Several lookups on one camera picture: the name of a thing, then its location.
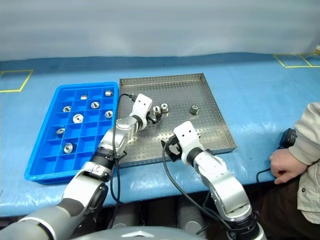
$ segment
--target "metal bushing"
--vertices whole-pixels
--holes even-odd
[[[161,104],[161,112],[162,112],[163,114],[166,114],[168,111],[169,111],[168,104],[162,103],[162,104]]]
[[[198,112],[199,112],[199,107],[197,106],[197,105],[192,105],[191,107],[190,107],[190,113],[191,114],[193,114],[193,115],[197,115],[198,114]]]
[[[114,93],[113,93],[111,90],[106,90],[106,91],[104,92],[104,95],[105,95],[106,97],[112,97],[112,96],[114,95]]]
[[[154,106],[152,108],[152,111],[153,111],[153,115],[155,115],[155,116],[158,116],[161,114],[161,108],[159,106]]]
[[[81,95],[80,99],[81,100],[87,100],[88,99],[88,95]]]

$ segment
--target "blue plastic tray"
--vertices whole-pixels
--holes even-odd
[[[111,90],[113,96],[105,96],[106,90]],[[87,95],[87,99],[81,100],[82,95]],[[116,112],[118,97],[119,89],[115,82],[59,86],[43,121],[24,177],[41,184],[71,180],[90,160],[102,137],[113,126],[115,115],[106,118],[105,112]],[[99,108],[92,109],[92,102],[99,102]],[[63,112],[65,106],[71,106],[71,111]],[[82,123],[73,122],[75,114],[83,115]],[[60,128],[65,128],[62,136],[56,134]],[[64,153],[66,143],[75,146],[71,153]]]

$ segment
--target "metal washer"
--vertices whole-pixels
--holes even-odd
[[[82,114],[78,113],[73,116],[72,121],[75,124],[81,124],[84,121],[84,116],[82,116]]]
[[[64,145],[64,148],[63,148],[63,152],[65,154],[70,154],[72,153],[72,150],[74,149],[74,146],[72,145],[72,143],[70,142],[67,142],[65,145]]]
[[[63,109],[62,109],[62,112],[64,113],[69,113],[71,111],[71,106],[65,106]]]
[[[107,119],[112,118],[113,115],[114,115],[114,112],[111,111],[111,110],[106,111],[106,112],[104,113],[104,116],[105,116]]]
[[[65,128],[59,128],[55,133],[57,134],[57,135],[62,135],[62,134],[64,134],[65,133]]]
[[[92,109],[98,109],[100,107],[100,103],[98,101],[94,101],[90,104]]]

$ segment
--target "hex nut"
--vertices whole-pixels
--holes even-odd
[[[190,107],[190,113],[191,114],[193,114],[193,115],[197,115],[198,114],[198,112],[199,112],[199,107],[197,106],[197,105],[192,105],[191,107]]]

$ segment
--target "person's arm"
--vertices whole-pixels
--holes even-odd
[[[276,150],[270,156],[271,173],[275,184],[286,183],[302,174],[320,158],[320,102],[309,103],[296,122],[297,138],[289,149]]]

